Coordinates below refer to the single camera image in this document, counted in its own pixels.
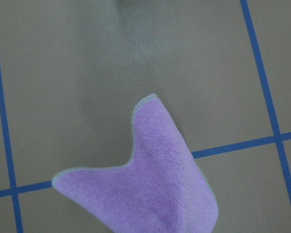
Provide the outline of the purple microfiber cloth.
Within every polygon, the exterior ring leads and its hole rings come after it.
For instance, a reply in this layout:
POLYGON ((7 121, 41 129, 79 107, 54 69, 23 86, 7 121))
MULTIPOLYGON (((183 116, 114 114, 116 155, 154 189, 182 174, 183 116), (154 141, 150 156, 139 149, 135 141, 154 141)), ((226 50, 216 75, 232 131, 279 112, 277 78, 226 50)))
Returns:
POLYGON ((212 232, 216 198, 157 95, 136 104, 131 127, 125 165, 66 169, 52 187, 115 233, 212 232))

